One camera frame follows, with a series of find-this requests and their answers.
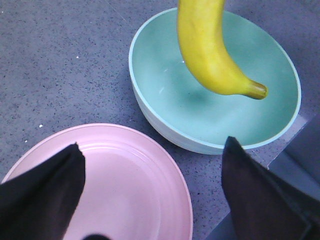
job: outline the speckled surface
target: speckled surface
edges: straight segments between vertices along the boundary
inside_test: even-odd
[[[136,30],[176,6],[176,0],[0,0],[0,178],[53,133],[86,123],[128,126],[175,159],[191,194],[193,239],[204,240],[229,211],[221,156],[184,150],[157,133],[139,109],[128,70]],[[320,2],[227,0],[225,8],[270,33],[300,76],[302,104],[293,126],[249,151],[266,166],[320,110]]]

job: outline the banana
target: banana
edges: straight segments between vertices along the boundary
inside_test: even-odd
[[[268,88],[248,78],[229,55],[223,39],[225,0],[178,0],[177,35],[192,75],[221,95],[264,99]]]

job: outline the dark object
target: dark object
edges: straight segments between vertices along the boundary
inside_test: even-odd
[[[320,239],[320,202],[254,161],[234,137],[222,155],[222,187],[238,240]]]
[[[0,239],[61,240],[85,179],[85,157],[72,144],[0,185]]]
[[[110,240],[110,239],[102,235],[94,234],[94,235],[87,236],[83,240]]]

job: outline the bowl rim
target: bowl rim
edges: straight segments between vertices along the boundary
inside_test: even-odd
[[[159,119],[159,121],[161,121],[166,127],[168,127],[169,129],[171,129],[172,131],[174,131],[176,134],[183,136],[184,138],[189,139],[190,141],[193,141],[197,144],[200,145],[204,145],[206,147],[209,148],[215,148],[215,149],[220,149],[222,150],[224,148],[224,144],[216,144],[216,143],[212,143],[212,142],[208,142],[208,141],[203,141],[200,139],[197,139],[191,135],[185,134],[184,132],[182,132],[181,130],[177,129],[176,127],[174,127],[172,124],[168,123],[165,119],[163,119],[152,107],[151,105],[148,103],[148,101],[145,99],[144,95],[142,94],[142,92],[140,91],[139,87],[138,87],[138,83],[136,81],[136,77],[135,77],[135,73],[133,70],[133,52],[134,52],[134,47],[136,44],[136,41],[140,35],[140,33],[145,29],[145,27],[152,22],[154,19],[167,14],[169,12],[172,11],[177,11],[177,7],[173,7],[173,8],[169,8],[166,10],[163,10],[155,15],[153,15],[152,17],[150,17],[147,21],[145,21],[140,28],[136,31],[136,33],[134,34],[134,37],[131,41],[130,44],[130,48],[129,48],[129,55],[128,55],[128,65],[129,65],[129,74],[130,74],[130,78],[131,78],[131,82],[133,85],[133,88],[135,90],[135,92],[138,94],[139,98],[141,99],[141,101],[143,102],[143,104],[147,107],[147,109],[157,118]],[[296,102],[296,106],[295,106],[295,110],[294,113],[290,119],[290,121],[286,124],[286,126],[279,131],[276,135],[264,140],[264,141],[260,141],[258,143],[254,143],[254,144],[247,144],[247,145],[242,145],[242,147],[244,149],[253,149],[253,148],[258,148],[258,147],[262,147],[264,145],[267,145],[273,141],[275,141],[276,139],[280,138],[293,124],[293,122],[295,121],[295,119],[298,116],[300,107],[301,107],[301,99],[302,99],[302,91],[301,91],[301,83],[300,83],[300,78],[297,72],[297,69],[294,65],[294,63],[292,62],[292,60],[290,59],[289,55],[287,54],[287,52],[283,49],[283,47],[269,34],[267,33],[265,30],[263,30],[261,27],[259,27],[258,25],[254,24],[253,22],[251,22],[250,20],[232,13],[230,11],[224,10],[225,13],[231,14],[231,15],[236,15],[237,17],[242,18],[244,21],[246,21],[248,24],[254,25],[255,27],[258,27],[260,29],[260,31],[263,31],[265,34],[267,34],[269,37],[271,37],[272,41],[275,43],[275,45],[281,50],[281,52],[284,54],[284,56],[286,57],[288,63],[290,64],[292,71],[294,73],[294,77],[295,77],[295,81],[296,81],[296,88],[297,88],[297,102]]]

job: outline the mint green bowl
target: mint green bowl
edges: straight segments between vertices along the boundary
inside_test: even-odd
[[[284,134],[301,104],[297,71],[282,47],[252,22],[225,11],[227,50],[268,96],[215,94],[191,75],[176,32],[177,8],[160,12],[135,34],[129,71],[136,100],[150,124],[172,143],[201,154],[221,154],[228,136],[243,148],[266,145]]]

